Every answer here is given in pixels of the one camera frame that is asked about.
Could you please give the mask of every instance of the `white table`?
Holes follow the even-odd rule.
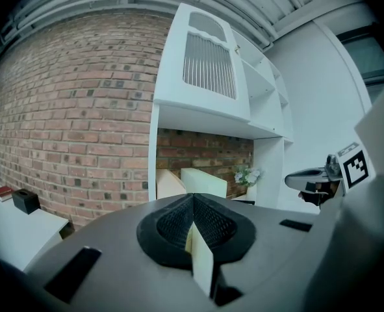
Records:
[[[25,214],[12,199],[0,201],[0,259],[25,272],[62,240],[59,231],[67,223],[65,218],[41,209]]]

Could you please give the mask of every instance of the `black box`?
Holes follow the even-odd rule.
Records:
[[[31,214],[36,209],[40,208],[37,194],[32,193],[29,190],[23,188],[13,192],[11,195],[14,205],[26,214]]]

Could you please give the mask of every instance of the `brick wall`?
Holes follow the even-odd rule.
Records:
[[[180,169],[197,168],[227,181],[227,197],[246,193],[235,183],[239,166],[251,166],[253,140],[230,136],[159,129],[157,168],[169,169],[180,177]]]
[[[76,228],[148,200],[154,82],[171,19],[87,14],[0,62],[0,184]]]

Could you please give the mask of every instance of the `book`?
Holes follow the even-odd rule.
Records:
[[[8,186],[0,187],[0,200],[1,202],[11,198],[11,193],[13,193],[12,188]]]

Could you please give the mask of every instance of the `cabinet door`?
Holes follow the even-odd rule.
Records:
[[[155,102],[250,121],[236,48],[227,22],[180,4],[162,53]]]

